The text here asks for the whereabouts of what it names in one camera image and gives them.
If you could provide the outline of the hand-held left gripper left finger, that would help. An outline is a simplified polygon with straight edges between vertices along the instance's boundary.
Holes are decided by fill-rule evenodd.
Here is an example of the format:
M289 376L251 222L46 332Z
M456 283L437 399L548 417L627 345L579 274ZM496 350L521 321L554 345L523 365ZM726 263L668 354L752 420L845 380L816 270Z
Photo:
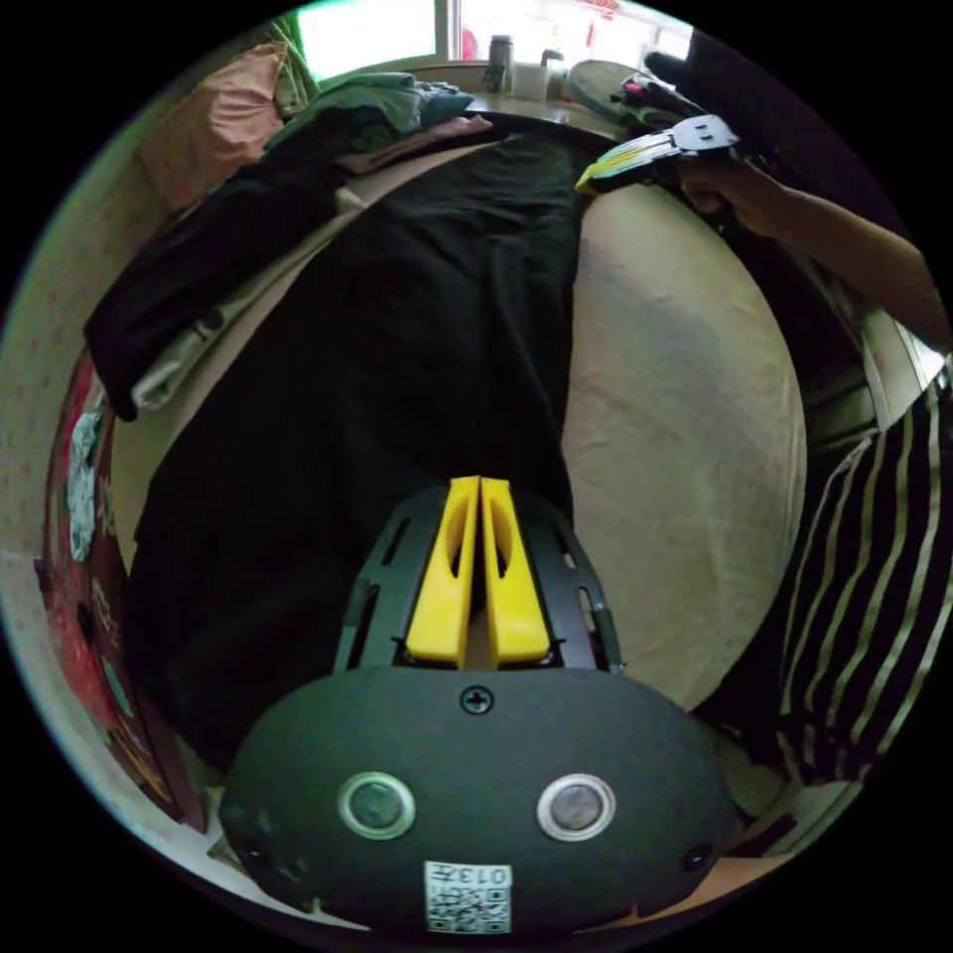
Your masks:
M465 662L479 499L479 477L451 481L406 638L416 663Z

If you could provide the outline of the person's right hand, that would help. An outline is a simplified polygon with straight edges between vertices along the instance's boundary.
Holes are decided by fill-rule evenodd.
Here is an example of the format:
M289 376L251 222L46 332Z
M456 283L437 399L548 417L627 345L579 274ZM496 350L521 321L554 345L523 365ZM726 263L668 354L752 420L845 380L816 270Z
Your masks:
M677 166L683 195L704 215L729 212L749 231L785 236L790 191L751 164L735 160L685 160Z

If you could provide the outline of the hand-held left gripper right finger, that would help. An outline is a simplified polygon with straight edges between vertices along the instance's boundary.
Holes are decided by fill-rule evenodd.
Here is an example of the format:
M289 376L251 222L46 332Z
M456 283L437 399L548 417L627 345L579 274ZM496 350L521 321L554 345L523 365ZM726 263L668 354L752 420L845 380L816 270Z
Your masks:
M494 662L541 662L550 637L509 482L481 480L486 617Z

